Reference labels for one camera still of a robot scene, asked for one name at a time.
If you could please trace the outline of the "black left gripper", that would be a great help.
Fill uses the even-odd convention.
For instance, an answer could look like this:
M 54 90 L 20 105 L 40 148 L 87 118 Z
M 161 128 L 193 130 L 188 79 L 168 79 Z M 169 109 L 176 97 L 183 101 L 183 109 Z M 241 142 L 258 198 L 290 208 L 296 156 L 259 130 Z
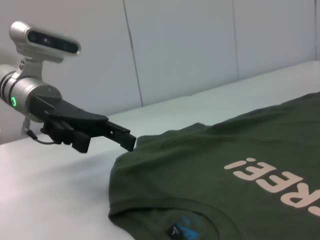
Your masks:
M 30 113 L 43 122 L 41 133 L 55 143 L 71 145 L 79 153 L 87 153 L 91 138 L 105 137 L 132 152 L 137 138 L 104 115 L 94 114 L 61 99 L 33 94 Z

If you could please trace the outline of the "dark green printed t-shirt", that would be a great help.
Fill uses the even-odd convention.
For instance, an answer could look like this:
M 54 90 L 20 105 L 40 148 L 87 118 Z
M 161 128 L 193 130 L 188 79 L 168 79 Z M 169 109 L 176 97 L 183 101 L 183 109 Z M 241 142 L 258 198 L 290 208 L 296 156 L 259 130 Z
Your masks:
M 142 136 L 108 195 L 134 240 L 320 240 L 320 92 Z

